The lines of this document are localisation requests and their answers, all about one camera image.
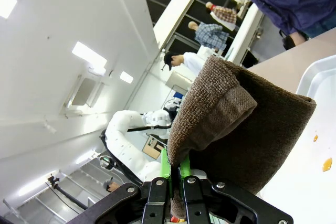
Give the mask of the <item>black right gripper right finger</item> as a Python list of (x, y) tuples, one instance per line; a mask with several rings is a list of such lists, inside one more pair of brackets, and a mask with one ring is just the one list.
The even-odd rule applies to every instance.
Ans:
[(192, 175), (189, 157), (180, 167), (182, 197), (188, 223), (293, 223), (293, 218), (229, 180), (212, 183)]

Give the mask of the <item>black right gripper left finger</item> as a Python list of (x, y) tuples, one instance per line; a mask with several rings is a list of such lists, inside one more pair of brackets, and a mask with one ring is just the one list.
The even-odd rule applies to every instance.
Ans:
[(137, 186), (125, 183), (69, 223), (164, 223), (170, 186), (167, 150), (161, 151), (160, 175)]

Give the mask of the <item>person's left hand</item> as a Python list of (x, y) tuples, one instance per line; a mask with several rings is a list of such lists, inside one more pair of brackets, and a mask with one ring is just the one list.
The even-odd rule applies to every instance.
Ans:
[(290, 34), (289, 36), (292, 39), (295, 46), (303, 44), (304, 42), (309, 40), (309, 37), (301, 31), (296, 31), (296, 32)]

